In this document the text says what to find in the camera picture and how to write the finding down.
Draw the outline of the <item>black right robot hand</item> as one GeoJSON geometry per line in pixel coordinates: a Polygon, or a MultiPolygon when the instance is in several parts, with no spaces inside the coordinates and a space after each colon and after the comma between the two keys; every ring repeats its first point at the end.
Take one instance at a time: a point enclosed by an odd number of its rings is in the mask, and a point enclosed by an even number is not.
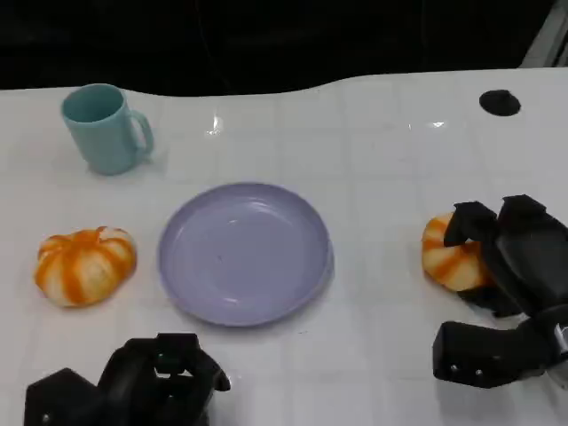
{"type": "Polygon", "coordinates": [[[527,194],[506,196],[497,213],[479,201],[454,205],[447,248],[480,245],[501,292],[529,317],[567,303],[567,226],[527,194]]]}

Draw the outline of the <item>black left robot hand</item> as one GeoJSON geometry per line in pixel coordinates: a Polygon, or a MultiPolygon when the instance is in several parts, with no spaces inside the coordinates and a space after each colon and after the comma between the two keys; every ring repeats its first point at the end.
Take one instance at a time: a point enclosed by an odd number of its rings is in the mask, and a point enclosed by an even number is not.
{"type": "Polygon", "coordinates": [[[214,393],[229,391],[231,382],[196,334],[160,333],[117,349],[98,388],[103,425],[207,425],[214,393]]]}

